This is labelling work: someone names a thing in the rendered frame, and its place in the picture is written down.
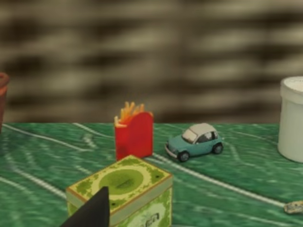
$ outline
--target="french fries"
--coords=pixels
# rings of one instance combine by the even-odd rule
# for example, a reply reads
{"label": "french fries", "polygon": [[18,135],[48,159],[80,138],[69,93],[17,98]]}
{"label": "french fries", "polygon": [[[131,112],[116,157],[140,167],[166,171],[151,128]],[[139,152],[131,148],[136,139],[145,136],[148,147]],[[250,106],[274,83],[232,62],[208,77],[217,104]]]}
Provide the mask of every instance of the french fries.
{"label": "french fries", "polygon": [[115,126],[125,126],[125,123],[135,115],[144,112],[144,104],[135,106],[134,102],[125,102],[125,107],[121,109],[120,119],[118,116],[114,118]]}

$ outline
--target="car roof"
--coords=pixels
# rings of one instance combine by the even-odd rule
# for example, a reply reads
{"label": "car roof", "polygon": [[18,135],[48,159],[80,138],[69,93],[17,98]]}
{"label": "car roof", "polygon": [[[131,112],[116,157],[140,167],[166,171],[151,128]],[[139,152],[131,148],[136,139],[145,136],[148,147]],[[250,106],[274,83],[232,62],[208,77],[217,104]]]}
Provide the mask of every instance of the car roof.
{"label": "car roof", "polygon": [[198,135],[203,135],[210,131],[216,131],[216,129],[213,126],[207,123],[194,124],[190,126],[189,129]]}

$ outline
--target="brown pot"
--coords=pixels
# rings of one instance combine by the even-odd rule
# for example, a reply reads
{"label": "brown pot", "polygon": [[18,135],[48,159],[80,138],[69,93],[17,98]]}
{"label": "brown pot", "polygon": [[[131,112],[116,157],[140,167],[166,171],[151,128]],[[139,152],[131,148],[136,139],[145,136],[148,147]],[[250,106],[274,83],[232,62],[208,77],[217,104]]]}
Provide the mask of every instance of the brown pot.
{"label": "brown pot", "polygon": [[7,85],[9,83],[9,76],[0,72],[0,133],[2,130],[3,114],[5,108],[5,99],[7,92]]}

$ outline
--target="blue toy car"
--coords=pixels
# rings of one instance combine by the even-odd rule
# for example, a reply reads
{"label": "blue toy car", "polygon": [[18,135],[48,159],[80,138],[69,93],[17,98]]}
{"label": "blue toy car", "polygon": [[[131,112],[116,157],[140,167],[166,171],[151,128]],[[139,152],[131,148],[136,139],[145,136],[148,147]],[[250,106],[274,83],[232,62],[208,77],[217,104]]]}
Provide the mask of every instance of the blue toy car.
{"label": "blue toy car", "polygon": [[169,139],[165,149],[173,158],[186,162],[194,156],[208,153],[221,154],[223,139],[212,125],[195,124],[185,130],[182,135]]}

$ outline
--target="car wheel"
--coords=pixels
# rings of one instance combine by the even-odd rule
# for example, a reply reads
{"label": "car wheel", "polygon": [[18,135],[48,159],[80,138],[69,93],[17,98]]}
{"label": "car wheel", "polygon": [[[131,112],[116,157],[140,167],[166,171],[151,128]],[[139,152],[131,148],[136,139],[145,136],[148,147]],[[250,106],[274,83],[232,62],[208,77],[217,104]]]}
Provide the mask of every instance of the car wheel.
{"label": "car wheel", "polygon": [[222,151],[223,151],[222,143],[217,143],[216,145],[214,145],[212,152],[216,155],[219,155],[222,153]]}
{"label": "car wheel", "polygon": [[182,151],[178,154],[178,160],[180,162],[186,162],[189,159],[189,153],[187,151]]}

